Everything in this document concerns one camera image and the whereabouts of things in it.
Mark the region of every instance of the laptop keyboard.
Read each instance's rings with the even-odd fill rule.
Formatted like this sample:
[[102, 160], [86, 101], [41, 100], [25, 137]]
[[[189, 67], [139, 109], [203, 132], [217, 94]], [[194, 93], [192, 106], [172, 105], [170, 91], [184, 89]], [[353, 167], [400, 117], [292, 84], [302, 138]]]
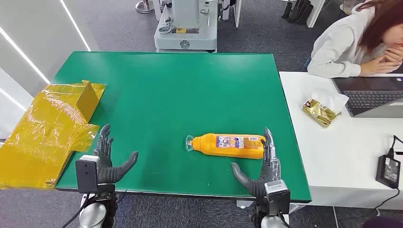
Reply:
[[403, 97], [403, 91], [344, 91], [353, 108], [376, 108]]

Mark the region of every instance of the green table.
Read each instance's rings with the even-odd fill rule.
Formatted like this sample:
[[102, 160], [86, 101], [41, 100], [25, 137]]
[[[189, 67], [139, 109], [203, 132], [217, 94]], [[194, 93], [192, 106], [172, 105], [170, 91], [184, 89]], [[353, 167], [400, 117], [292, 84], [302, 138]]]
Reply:
[[[138, 151], [118, 191], [250, 198], [231, 162], [257, 178], [262, 160], [187, 152], [188, 134], [273, 133], [293, 202], [311, 201], [281, 82], [271, 54], [74, 52], [52, 83], [106, 84], [90, 123], [111, 124], [114, 166]], [[56, 188], [76, 190], [75, 152]]]

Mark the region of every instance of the yellow box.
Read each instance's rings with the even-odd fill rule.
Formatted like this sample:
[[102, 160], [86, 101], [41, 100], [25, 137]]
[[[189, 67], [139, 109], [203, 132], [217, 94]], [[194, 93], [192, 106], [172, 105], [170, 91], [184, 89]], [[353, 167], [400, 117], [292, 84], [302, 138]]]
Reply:
[[54, 188], [72, 151], [91, 146], [99, 126], [88, 121], [104, 90], [83, 81], [40, 92], [0, 148], [0, 188]]

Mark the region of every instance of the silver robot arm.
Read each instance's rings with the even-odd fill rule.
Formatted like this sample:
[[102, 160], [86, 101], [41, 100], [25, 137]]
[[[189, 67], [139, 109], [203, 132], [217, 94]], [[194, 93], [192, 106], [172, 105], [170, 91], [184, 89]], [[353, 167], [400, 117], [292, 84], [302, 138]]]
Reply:
[[110, 125], [105, 125], [98, 136], [92, 155], [84, 155], [76, 161], [78, 191], [85, 193], [80, 210], [69, 220], [67, 227], [79, 215], [80, 228], [113, 228], [117, 197], [115, 183], [137, 162], [138, 152], [132, 152], [129, 159], [119, 167], [113, 167], [111, 144], [108, 138]]
[[264, 146], [263, 164], [257, 180], [251, 180], [232, 163], [232, 174], [248, 191], [256, 197], [256, 206], [252, 220], [257, 228], [286, 228], [283, 214], [289, 212], [290, 191], [281, 179], [280, 161], [276, 157], [273, 135], [265, 128], [262, 140]]

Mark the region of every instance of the gray carpet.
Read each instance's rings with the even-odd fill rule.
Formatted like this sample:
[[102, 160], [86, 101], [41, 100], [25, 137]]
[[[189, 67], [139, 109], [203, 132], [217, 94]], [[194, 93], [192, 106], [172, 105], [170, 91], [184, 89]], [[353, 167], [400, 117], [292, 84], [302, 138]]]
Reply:
[[[76, 0], [101, 50], [154, 52], [157, 21], [153, 14], [134, 12], [130, 0]], [[278, 70], [305, 71], [303, 64], [316, 38], [337, 20], [341, 0], [334, 0], [319, 16], [315, 28], [288, 24], [280, 16], [285, 2], [244, 0], [240, 27], [219, 22], [219, 52], [273, 53]], [[81, 195], [72, 192], [1, 190], [0, 227], [61, 227], [79, 208]], [[116, 215], [118, 228], [250, 228], [252, 209], [235, 201], [127, 195]], [[365, 209], [337, 208], [339, 216], [364, 214]], [[403, 219], [402, 212], [392, 212]], [[335, 228], [331, 207], [305, 207], [290, 215], [294, 228]], [[346, 222], [356, 227], [362, 220]], [[77, 227], [77, 220], [69, 227]]]
[[[377, 214], [373, 209], [362, 208], [335, 208], [336, 216], [340, 228], [356, 228], [361, 227], [369, 218]], [[379, 210], [379, 216], [391, 217], [396, 220], [403, 221], [403, 211], [401, 210]], [[351, 217], [359, 217], [355, 219], [345, 219]]]

